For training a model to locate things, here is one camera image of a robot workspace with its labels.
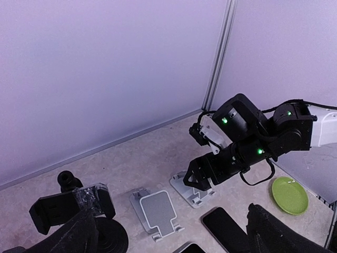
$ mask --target white wall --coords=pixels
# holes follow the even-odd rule
[[[1,1],[0,185],[199,109],[225,6]]]
[[[262,110],[296,98],[337,105],[336,24],[336,1],[238,1],[213,108],[239,92]],[[292,152],[279,165],[337,199],[337,145]]]

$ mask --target black smartphone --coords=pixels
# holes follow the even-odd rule
[[[247,253],[249,251],[247,234],[221,207],[204,215],[203,225],[229,253]]]
[[[206,253],[197,244],[189,244],[180,253]]]

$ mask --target car phone mount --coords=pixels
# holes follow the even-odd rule
[[[61,193],[39,198],[29,210],[38,232],[46,235],[51,226],[65,223],[59,229],[61,230],[67,227],[68,222],[74,222],[80,213],[90,211],[90,218],[94,219],[95,227],[98,231],[95,238],[97,240],[97,250],[90,252],[126,253],[128,248],[127,233],[120,223],[113,220],[116,212],[107,186],[98,183],[83,188],[81,181],[74,177],[70,171],[61,172],[57,177],[57,182],[61,186]],[[73,236],[82,237],[82,234],[93,233],[92,229],[90,231],[87,231],[87,229],[89,227],[81,228],[77,233],[73,231]],[[54,235],[59,230],[47,239],[55,237]]]

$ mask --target floor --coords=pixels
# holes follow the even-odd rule
[[[249,187],[238,175],[234,176],[215,187],[217,194],[209,203],[192,209],[170,186],[169,179],[185,170],[189,161],[210,151],[208,147],[200,147],[188,134],[196,118],[191,116],[0,191],[0,251],[15,246],[29,248],[45,238],[37,232],[28,210],[38,198],[60,192],[56,178],[63,170],[72,171],[85,186],[98,182],[108,185],[117,212],[115,219],[129,236],[130,253],[169,253],[187,241],[196,242],[209,253],[224,252],[202,226],[200,217],[221,206],[245,229],[248,205],[252,202],[262,205],[296,232],[324,245],[332,210],[309,193],[308,211],[301,216],[288,215],[276,207],[270,197],[272,181]],[[254,165],[246,177],[254,182],[269,173],[267,164],[261,162]],[[275,177],[282,175],[286,174],[277,168]],[[155,243],[144,231],[129,201],[132,190],[139,187],[167,190],[178,215],[177,222],[185,230]]]

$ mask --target robotic arm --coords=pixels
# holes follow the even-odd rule
[[[264,113],[274,111],[271,118]],[[212,120],[231,139],[224,147],[224,139],[214,130],[201,125],[201,118],[213,114]],[[250,166],[266,160],[274,176],[272,158],[289,151],[305,151],[310,147],[337,142],[337,108],[303,100],[289,100],[266,111],[260,111],[245,95],[237,94],[217,111],[203,112],[190,128],[190,135],[199,145],[209,145],[211,153],[190,162],[184,183],[200,190],[211,188]]]

